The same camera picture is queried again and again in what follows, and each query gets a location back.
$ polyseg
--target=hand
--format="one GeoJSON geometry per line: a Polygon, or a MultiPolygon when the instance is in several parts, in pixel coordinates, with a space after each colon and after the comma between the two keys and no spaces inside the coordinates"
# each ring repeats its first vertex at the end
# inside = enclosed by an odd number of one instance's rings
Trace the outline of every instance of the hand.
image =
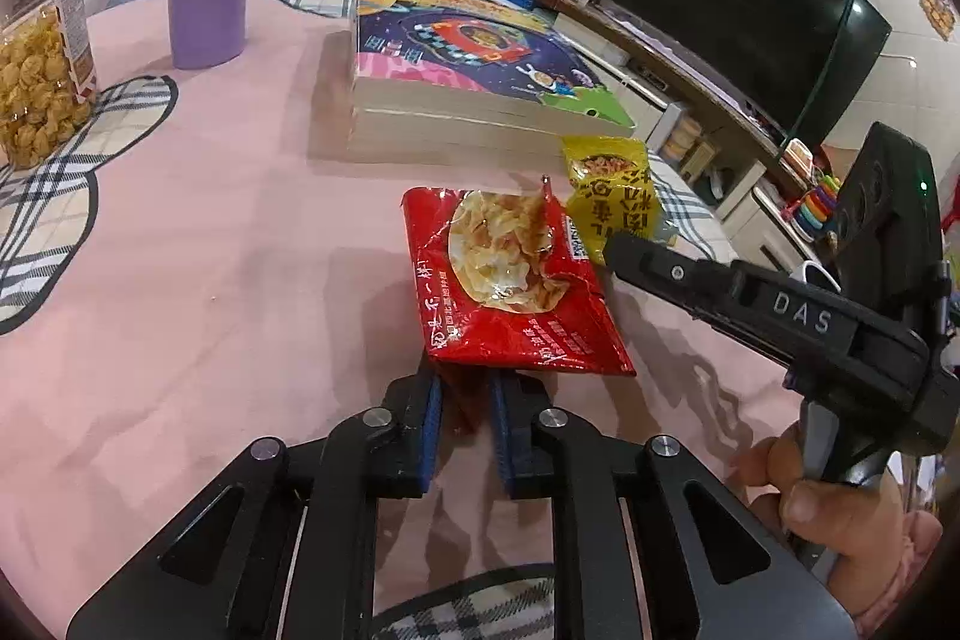
{"type": "Polygon", "coordinates": [[[733,461],[733,486],[773,485],[750,510],[774,534],[784,530],[841,555],[827,588],[853,616],[886,591],[904,551],[904,510],[899,485],[886,472],[880,489],[803,480],[803,457],[794,425],[768,437],[733,461]]]}

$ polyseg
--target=qr code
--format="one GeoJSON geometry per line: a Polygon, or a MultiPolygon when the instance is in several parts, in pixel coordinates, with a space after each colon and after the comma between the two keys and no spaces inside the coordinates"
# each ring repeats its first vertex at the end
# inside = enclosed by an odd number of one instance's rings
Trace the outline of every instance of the qr code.
{"type": "Polygon", "coordinates": [[[587,248],[584,247],[584,242],[580,239],[573,220],[570,220],[570,215],[566,216],[566,244],[570,248],[570,258],[573,258],[574,261],[587,261],[589,258],[587,248]]]}

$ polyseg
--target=yellow snack package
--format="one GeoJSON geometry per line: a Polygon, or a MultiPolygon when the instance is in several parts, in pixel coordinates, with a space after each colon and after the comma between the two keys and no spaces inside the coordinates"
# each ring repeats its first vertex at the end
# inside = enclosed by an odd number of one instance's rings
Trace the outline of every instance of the yellow snack package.
{"type": "Polygon", "coordinates": [[[622,137],[563,137],[570,184],[566,211],[587,247],[603,265],[603,248],[617,231],[654,239],[661,222],[647,148],[622,137]]]}

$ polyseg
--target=colorful book cover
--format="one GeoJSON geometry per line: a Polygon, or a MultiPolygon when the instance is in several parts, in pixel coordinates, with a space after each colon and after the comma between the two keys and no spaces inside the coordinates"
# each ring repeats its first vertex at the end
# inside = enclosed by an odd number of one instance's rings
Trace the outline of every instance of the colorful book cover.
{"type": "Polygon", "coordinates": [[[483,0],[357,0],[357,76],[493,92],[632,127],[590,66],[535,15],[483,0]]]}

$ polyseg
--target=metal screw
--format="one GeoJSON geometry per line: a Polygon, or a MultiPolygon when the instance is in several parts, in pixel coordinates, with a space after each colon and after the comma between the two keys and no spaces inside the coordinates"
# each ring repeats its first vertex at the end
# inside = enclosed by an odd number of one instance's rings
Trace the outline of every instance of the metal screw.
{"type": "Polygon", "coordinates": [[[387,408],[370,408],[363,414],[363,423],[371,429],[378,429],[389,424],[394,417],[387,408]]]}
{"type": "Polygon", "coordinates": [[[270,461],[271,458],[276,458],[280,453],[280,442],[277,442],[272,437],[263,437],[258,439],[257,442],[254,442],[250,446],[250,455],[256,459],[256,461],[270,461]]]}
{"type": "Polygon", "coordinates": [[[566,423],[570,420],[568,415],[563,412],[563,410],[557,410],[557,408],[546,408],[546,410],[541,410],[541,414],[538,416],[539,422],[544,424],[548,429],[560,429],[566,426],[566,423]]]}
{"type": "Polygon", "coordinates": [[[658,434],[650,443],[650,447],[653,448],[654,453],[664,458],[671,458],[680,453],[680,443],[669,434],[658,434]]]}

